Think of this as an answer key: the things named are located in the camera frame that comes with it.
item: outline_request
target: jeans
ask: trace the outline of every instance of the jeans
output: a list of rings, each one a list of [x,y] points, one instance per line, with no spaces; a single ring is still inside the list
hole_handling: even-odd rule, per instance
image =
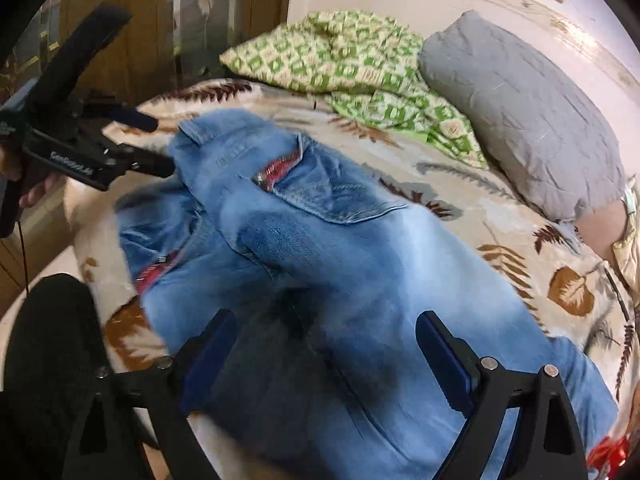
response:
[[[476,354],[554,364],[591,449],[616,405],[596,367],[547,338],[511,285],[428,209],[341,154],[244,110],[181,123],[177,176],[118,204],[130,273],[178,251],[142,295],[171,352],[220,308],[239,338],[203,399],[249,449],[305,479],[432,478],[464,419],[415,340],[434,310]],[[496,478],[507,414],[483,478]]]

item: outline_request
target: human hand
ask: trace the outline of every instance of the human hand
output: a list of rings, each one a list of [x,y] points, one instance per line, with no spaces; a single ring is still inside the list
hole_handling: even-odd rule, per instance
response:
[[[0,146],[0,173],[9,180],[20,180],[22,168],[17,156]],[[29,192],[20,197],[20,207],[35,206],[57,183],[64,179],[61,173],[49,173],[45,180],[36,184]]]

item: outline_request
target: gray pillow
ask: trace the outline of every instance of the gray pillow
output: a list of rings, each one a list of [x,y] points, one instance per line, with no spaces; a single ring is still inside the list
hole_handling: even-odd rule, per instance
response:
[[[470,11],[426,40],[418,61],[425,81],[471,120],[484,152],[549,219],[571,221],[622,197],[615,133],[532,46]]]

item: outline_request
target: green and white fabric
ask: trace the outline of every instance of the green and white fabric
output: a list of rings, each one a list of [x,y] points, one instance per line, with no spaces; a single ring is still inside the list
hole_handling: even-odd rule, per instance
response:
[[[417,57],[423,38],[370,12],[313,12],[297,25],[227,50],[235,73],[296,92],[326,93],[334,110],[373,128],[400,132],[485,168],[469,120],[431,90]]]

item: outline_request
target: white wall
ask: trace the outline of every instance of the white wall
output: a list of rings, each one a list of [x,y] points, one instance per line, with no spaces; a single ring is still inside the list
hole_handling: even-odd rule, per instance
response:
[[[603,0],[290,0],[289,21],[330,9],[390,15],[425,37],[477,10],[571,77],[616,132],[627,172],[640,172],[640,53]]]

